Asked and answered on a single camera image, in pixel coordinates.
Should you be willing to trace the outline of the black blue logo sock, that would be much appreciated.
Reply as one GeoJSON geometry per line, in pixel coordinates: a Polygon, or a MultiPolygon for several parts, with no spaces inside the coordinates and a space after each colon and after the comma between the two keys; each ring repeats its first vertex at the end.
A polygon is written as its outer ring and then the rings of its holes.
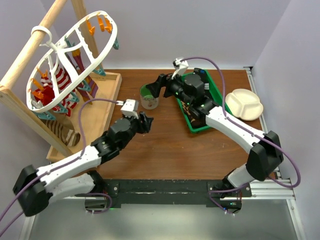
{"type": "Polygon", "coordinates": [[[208,95],[210,93],[210,83],[207,72],[204,69],[195,67],[193,73],[200,76],[201,81],[204,83],[204,92],[208,95]]]}

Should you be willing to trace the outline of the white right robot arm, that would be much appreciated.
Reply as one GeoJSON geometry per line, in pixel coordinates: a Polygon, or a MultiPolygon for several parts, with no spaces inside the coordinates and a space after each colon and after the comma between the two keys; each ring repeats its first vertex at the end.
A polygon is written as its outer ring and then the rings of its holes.
{"type": "Polygon", "coordinates": [[[273,131],[265,133],[252,128],[224,111],[222,106],[209,97],[209,85],[199,74],[190,73],[185,77],[160,74],[146,88],[155,98],[159,97],[161,88],[164,88],[165,98],[174,96],[179,99],[188,106],[194,119],[205,121],[207,126],[220,131],[248,153],[247,162],[228,173],[215,187],[215,191],[233,197],[247,183],[264,181],[283,162],[279,136],[273,131]]]}

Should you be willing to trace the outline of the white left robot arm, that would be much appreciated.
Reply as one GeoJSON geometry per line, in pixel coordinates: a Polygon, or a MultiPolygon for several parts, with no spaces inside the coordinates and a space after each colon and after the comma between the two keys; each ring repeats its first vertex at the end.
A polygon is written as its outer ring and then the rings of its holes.
{"type": "Polygon", "coordinates": [[[94,168],[118,156],[136,134],[148,133],[152,121],[144,112],[123,116],[84,150],[50,165],[24,167],[13,187],[24,215],[34,216],[65,197],[101,195],[104,180],[94,168]]]}

